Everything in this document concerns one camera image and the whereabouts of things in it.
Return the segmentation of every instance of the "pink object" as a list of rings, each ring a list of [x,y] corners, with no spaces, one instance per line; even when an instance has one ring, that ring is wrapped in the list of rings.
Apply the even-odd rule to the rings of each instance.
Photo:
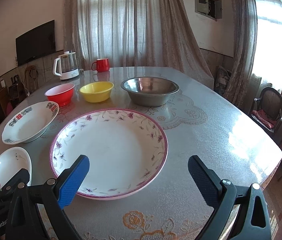
[[[49,89],[45,92],[45,96],[49,101],[56,102],[59,107],[65,106],[71,102],[75,85],[68,83],[62,84]]]
[[[265,111],[263,111],[262,109],[259,111],[253,110],[252,114],[257,117],[257,119],[263,123],[265,125],[265,127],[272,129],[274,128],[275,124],[277,123],[277,121],[273,121],[271,120],[269,117],[267,117]]]
[[[13,106],[11,102],[9,102],[7,105],[6,116],[8,116],[12,111],[13,111]]]

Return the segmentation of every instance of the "window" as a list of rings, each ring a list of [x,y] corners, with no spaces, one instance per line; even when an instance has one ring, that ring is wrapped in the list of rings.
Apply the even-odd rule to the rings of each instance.
[[[282,4],[256,0],[257,47],[252,73],[282,91]]]

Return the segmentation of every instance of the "table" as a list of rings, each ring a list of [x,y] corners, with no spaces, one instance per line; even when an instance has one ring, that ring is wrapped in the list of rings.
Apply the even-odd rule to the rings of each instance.
[[[160,107],[133,104],[120,84],[127,78],[156,76],[180,86],[180,91]],[[95,81],[111,81],[110,99],[91,104],[79,89]],[[55,120],[37,140],[18,146],[32,160],[32,185],[53,177],[49,149],[55,135],[69,121],[86,112],[103,108],[128,108],[155,119],[165,130],[169,143],[167,161],[158,177],[145,189],[127,198],[98,201],[76,195],[65,212],[83,239],[194,239],[213,209],[206,205],[192,180],[187,162],[198,155],[220,178],[235,185],[261,184],[282,158],[279,147],[248,116],[206,86],[167,67],[118,67],[106,73],[85,71],[76,79],[72,102],[60,108]],[[47,84],[24,100],[0,125],[0,153],[10,148],[1,141],[4,126],[27,106],[46,101],[45,91],[61,82]],[[49,228],[48,218],[40,207]],[[50,236],[55,237],[52,228]]]

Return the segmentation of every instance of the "white plate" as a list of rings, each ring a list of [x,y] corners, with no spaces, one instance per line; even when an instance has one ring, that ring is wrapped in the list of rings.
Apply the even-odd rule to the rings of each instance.
[[[67,124],[50,148],[56,177],[79,155],[90,160],[90,171],[78,194],[110,200],[132,195],[151,183],[168,154],[163,129],[150,117],[128,109],[87,113]]]
[[[16,114],[4,127],[2,141],[14,145],[28,143],[40,137],[59,112],[52,101],[36,103]]]
[[[32,164],[27,151],[21,147],[13,147],[0,155],[0,191],[2,187],[20,170],[27,169],[30,174],[28,186],[32,180]]]

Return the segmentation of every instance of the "purple flower pattern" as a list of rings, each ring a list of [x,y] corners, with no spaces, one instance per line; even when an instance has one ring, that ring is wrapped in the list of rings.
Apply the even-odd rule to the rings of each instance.
[[[115,111],[115,112],[112,112],[112,114],[116,114],[116,115],[118,115],[119,113],[124,113],[124,112],[119,112],[119,111]],[[103,112],[103,114],[102,114],[102,117],[104,118],[104,115],[106,116],[106,111],[104,111]],[[137,122],[138,120],[144,120],[144,117],[142,117],[142,118],[140,118],[138,115],[134,115],[134,113],[133,112],[129,112],[129,113],[126,113],[126,116],[127,117],[129,117],[129,119],[134,119],[133,117],[136,117],[137,118],[137,120],[136,121],[133,121],[133,122]],[[96,118],[95,120],[96,120],[96,122],[98,121],[98,115],[94,115],[94,117]],[[116,119],[116,118],[114,118],[114,117],[111,117],[111,116],[109,116],[110,118],[112,118],[112,119],[114,119],[114,120],[121,120],[121,121],[123,121],[124,120],[124,115],[122,115],[122,116],[118,116],[118,118]],[[93,118],[93,116],[91,116],[91,114],[88,114],[88,115],[86,115],[85,117],[83,117],[83,118],[81,118],[81,120],[85,120],[85,121],[91,121],[92,120],[92,118]],[[105,120],[103,120],[104,122],[109,122],[110,121],[110,119],[105,119]],[[68,136],[71,136],[71,138],[70,139],[72,139],[74,136],[75,136],[75,131],[76,131],[76,129],[74,128],[77,124],[78,124],[78,122],[79,122],[79,119],[77,119],[76,121],[74,121],[73,123],[72,123],[72,127],[71,127],[71,125],[69,125],[68,126],[68,128],[70,128],[70,129],[72,129],[71,130],[71,132],[73,132],[72,134],[70,133],[70,134],[68,134],[68,132],[66,133],[66,136],[68,137]],[[81,130],[82,130],[82,128],[84,128],[85,126],[86,126],[86,123],[85,122],[80,122],[81,124],[80,124],[80,127],[81,127]],[[156,125],[154,124],[154,123],[150,123],[149,122],[149,125],[150,126],[147,126],[146,127],[146,129],[147,129],[147,131],[149,131],[149,128],[151,129],[154,129],[154,131],[156,131],[156,133],[154,134],[154,131],[153,132],[150,132],[149,131],[149,136],[153,139],[153,138],[158,138],[158,143],[160,143],[162,140],[163,140],[163,135],[160,135],[158,132],[159,132],[159,129],[156,127]],[[141,130],[144,130],[145,129],[145,127],[144,127],[144,125],[143,126],[139,126],[139,128],[141,129]],[[60,149],[61,147],[62,147],[63,145],[61,144],[61,140],[59,139],[58,141],[56,141],[56,149]],[[160,157],[156,157],[157,155],[159,155],[160,153],[162,153],[163,154],[163,152],[162,151],[164,151],[164,148],[162,148],[162,149],[160,149],[160,147],[155,147],[155,151],[154,151],[154,154],[151,156],[151,161],[152,161],[152,168],[150,169],[150,170],[148,170],[148,169],[146,169],[146,172],[144,173],[144,175],[142,176],[142,178],[143,178],[143,181],[142,182],[139,182],[138,184],[136,184],[135,185],[135,187],[139,187],[139,186],[141,186],[141,185],[143,185],[143,184],[145,184],[146,183],[146,181],[148,180],[148,179],[145,179],[144,180],[144,178],[149,178],[154,172],[156,172],[156,170],[159,168],[159,166],[160,165],[157,165],[157,166],[154,166],[158,161],[161,161],[162,160],[162,158],[161,159],[159,159]],[[63,161],[66,161],[65,159],[64,159],[64,153],[62,153],[61,155],[60,155],[60,158],[59,159],[57,159],[55,156],[53,156],[53,159],[55,160],[55,161],[57,161],[57,160],[62,160],[62,163],[59,165],[59,169],[61,169],[62,168],[62,166],[63,166]],[[121,188],[121,189],[119,189],[119,188],[111,188],[111,189],[109,189],[108,190],[108,192],[112,192],[112,191],[118,191],[117,192],[117,194],[119,194],[120,192],[122,192],[122,190],[126,190],[126,191],[128,191],[129,189],[130,189],[130,187],[131,187],[131,185],[129,185],[129,187],[128,188]],[[97,190],[97,189],[94,189],[94,190],[92,190],[92,189],[89,189],[89,188],[85,188],[85,189],[83,189],[84,191],[87,191],[87,192],[89,192],[89,193],[93,193],[93,192],[95,192],[95,193],[100,193],[101,195],[108,195],[106,192],[97,192],[97,191],[95,191],[95,190]]]

